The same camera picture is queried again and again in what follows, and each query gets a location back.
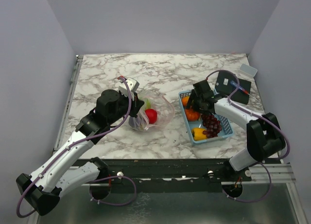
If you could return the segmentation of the orange fruit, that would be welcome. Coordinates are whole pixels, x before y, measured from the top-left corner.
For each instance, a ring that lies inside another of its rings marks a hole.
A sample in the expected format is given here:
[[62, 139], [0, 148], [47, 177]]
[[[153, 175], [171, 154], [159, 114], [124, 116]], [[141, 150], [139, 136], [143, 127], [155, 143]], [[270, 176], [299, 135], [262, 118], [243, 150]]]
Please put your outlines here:
[[187, 104], [188, 104], [188, 101], [189, 101], [189, 96], [185, 96], [185, 97], [183, 97], [182, 99], [181, 99], [181, 102], [182, 102], [182, 105], [183, 105], [183, 107], [186, 107], [187, 106]]

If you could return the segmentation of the green cabbage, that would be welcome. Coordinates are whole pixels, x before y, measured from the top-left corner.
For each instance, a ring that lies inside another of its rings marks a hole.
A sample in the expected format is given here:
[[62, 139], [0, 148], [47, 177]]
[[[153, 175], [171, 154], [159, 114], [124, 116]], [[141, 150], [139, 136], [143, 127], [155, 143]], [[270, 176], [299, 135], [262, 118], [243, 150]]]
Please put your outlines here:
[[151, 102], [149, 101], [149, 99], [146, 99], [145, 104], [146, 104], [145, 110], [151, 109], [151, 108], [152, 108], [152, 107], [151, 107]]

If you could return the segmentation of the red tomato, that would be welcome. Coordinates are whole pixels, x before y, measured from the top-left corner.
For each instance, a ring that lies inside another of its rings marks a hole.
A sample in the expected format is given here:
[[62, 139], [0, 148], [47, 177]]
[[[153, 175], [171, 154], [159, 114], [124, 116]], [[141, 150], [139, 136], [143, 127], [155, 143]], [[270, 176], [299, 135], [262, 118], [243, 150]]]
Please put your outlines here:
[[145, 114], [149, 120], [150, 124], [154, 124], [157, 122], [157, 112], [154, 109], [145, 110]]

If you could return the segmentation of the purple eggplant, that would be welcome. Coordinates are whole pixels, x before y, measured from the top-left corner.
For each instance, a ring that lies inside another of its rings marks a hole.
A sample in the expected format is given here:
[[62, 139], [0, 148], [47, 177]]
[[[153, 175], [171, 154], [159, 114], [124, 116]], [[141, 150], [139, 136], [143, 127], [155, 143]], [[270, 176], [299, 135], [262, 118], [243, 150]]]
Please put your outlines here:
[[145, 121], [145, 119], [139, 116], [137, 116], [136, 118], [129, 117], [128, 123], [130, 127], [138, 131], [145, 131], [145, 127], [147, 125], [147, 122]]

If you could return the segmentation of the orange mini pumpkin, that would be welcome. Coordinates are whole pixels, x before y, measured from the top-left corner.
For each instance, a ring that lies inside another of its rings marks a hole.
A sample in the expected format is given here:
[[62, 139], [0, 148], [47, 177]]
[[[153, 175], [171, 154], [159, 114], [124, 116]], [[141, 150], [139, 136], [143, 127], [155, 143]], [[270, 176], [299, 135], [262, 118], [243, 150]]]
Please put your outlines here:
[[185, 109], [186, 118], [188, 121], [197, 121], [200, 118], [200, 113], [197, 111], [194, 111], [193, 109]]

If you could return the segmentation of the clear pink zip bag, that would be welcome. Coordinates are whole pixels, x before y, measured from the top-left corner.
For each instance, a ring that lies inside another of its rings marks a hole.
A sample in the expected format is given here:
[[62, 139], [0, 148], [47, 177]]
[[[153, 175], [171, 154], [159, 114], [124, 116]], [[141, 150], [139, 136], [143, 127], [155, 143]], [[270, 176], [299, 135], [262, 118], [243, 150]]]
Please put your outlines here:
[[131, 128], [141, 132], [160, 131], [173, 119], [175, 110], [173, 105], [164, 97], [143, 91], [139, 99], [144, 105], [139, 110], [137, 117], [129, 117], [128, 124]]

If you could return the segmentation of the red grape bunch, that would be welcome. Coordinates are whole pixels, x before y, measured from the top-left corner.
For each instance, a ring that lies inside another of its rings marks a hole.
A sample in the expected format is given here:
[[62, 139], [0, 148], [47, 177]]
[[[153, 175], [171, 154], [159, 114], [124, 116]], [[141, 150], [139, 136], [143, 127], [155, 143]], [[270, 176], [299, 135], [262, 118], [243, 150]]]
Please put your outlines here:
[[202, 124], [207, 130], [208, 138], [215, 138], [222, 131], [221, 122], [213, 115], [201, 115]]

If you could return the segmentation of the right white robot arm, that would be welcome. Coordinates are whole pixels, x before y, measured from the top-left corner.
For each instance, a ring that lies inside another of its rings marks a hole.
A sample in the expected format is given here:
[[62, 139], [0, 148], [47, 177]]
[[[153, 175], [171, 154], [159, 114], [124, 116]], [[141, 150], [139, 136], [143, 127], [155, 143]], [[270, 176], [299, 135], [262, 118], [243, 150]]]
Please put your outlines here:
[[224, 177], [234, 181], [241, 170], [283, 150], [285, 137], [272, 113], [252, 112], [222, 94], [214, 94], [206, 80], [193, 85], [187, 107], [201, 114], [225, 117], [246, 131], [246, 148], [231, 157], [223, 169]]

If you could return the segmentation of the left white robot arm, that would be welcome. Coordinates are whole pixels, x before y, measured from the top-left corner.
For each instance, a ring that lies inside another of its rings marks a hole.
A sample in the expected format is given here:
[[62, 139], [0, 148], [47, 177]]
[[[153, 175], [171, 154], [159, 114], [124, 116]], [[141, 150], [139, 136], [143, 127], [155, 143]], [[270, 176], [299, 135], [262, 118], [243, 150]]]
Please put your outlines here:
[[51, 212], [60, 199], [84, 183], [100, 183], [113, 179], [108, 165], [98, 157], [91, 158], [74, 171], [69, 168], [86, 151], [111, 133], [112, 124], [136, 117], [144, 101], [136, 93], [131, 98], [121, 91], [102, 92], [96, 106], [84, 116], [68, 141], [41, 167], [31, 174], [22, 173], [17, 179], [21, 199], [25, 199], [40, 216]]

